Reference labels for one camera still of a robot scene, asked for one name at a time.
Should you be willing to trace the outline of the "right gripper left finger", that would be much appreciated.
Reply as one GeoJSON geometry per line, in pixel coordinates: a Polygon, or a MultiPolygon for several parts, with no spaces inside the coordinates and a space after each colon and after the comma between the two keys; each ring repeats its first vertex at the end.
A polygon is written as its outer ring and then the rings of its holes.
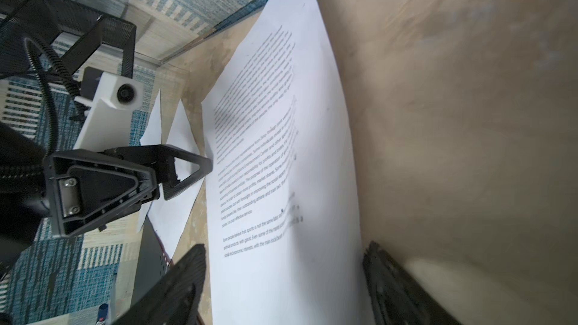
{"type": "Polygon", "coordinates": [[[192,247],[116,324],[198,324],[206,248],[192,247]]]}

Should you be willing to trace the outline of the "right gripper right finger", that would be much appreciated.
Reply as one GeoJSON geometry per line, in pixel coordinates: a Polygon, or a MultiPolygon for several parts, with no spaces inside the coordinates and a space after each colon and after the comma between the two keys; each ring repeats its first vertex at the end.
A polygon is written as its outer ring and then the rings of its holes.
{"type": "Polygon", "coordinates": [[[459,323],[378,243],[370,242],[363,269],[377,324],[459,323]]]}

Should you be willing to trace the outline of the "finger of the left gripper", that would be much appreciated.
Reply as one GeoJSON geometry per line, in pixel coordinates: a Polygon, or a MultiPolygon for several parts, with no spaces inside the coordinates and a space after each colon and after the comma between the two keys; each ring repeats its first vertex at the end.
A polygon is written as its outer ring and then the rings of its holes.
{"type": "Polygon", "coordinates": [[[156,173],[132,152],[68,150],[44,162],[51,228],[58,238],[105,229],[159,195],[156,173]]]}
{"type": "Polygon", "coordinates": [[[213,168],[209,158],[167,144],[117,147],[103,153],[152,168],[165,200],[172,200],[201,182],[213,168]]]}

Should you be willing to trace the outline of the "red folder black inside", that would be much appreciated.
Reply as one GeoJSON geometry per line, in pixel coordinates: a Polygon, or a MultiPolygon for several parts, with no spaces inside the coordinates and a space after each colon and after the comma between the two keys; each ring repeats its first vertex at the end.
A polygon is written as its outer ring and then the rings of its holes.
{"type": "Polygon", "coordinates": [[[161,280],[170,268],[163,246],[149,221],[144,221],[141,229],[141,247],[135,273],[131,305],[137,304],[143,296],[161,280]]]}

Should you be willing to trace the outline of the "text sheet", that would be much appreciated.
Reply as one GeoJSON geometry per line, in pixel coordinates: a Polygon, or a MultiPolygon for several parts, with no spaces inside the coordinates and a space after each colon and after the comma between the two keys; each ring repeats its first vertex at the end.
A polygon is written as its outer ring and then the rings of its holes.
{"type": "Polygon", "coordinates": [[[317,0],[269,0],[202,107],[214,323],[373,323],[349,116],[317,0]]]}

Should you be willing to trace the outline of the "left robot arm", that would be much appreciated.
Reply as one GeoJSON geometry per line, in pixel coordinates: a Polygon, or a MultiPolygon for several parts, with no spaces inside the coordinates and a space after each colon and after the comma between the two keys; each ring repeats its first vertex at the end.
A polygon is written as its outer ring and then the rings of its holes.
{"type": "Polygon", "coordinates": [[[104,230],[145,203],[180,196],[213,167],[209,158],[168,144],[113,147],[120,134],[106,129],[104,121],[128,115],[138,100],[137,85],[105,73],[94,98],[86,100],[51,46],[28,35],[22,46],[47,103],[50,138],[42,147],[10,126],[1,127],[2,274],[32,245],[44,218],[63,238],[104,230]],[[58,118],[42,58],[63,80],[78,110],[87,110],[78,149],[57,150],[58,118]]]}

